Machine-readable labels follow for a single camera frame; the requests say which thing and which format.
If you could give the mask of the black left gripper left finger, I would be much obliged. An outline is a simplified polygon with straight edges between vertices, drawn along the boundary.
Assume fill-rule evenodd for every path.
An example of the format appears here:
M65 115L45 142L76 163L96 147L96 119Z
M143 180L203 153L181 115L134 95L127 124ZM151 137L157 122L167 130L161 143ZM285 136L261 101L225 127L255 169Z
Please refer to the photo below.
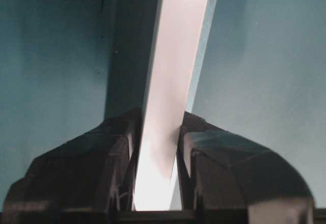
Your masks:
M36 157L11 185L2 223L113 223L131 211L141 125L134 108Z

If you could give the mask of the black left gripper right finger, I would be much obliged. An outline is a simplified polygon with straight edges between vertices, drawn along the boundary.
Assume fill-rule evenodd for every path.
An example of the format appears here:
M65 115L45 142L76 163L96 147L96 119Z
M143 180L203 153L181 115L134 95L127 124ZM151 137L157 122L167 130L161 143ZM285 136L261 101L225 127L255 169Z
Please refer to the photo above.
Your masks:
M177 150L181 204L199 223L313 223L300 173L261 144L186 112Z

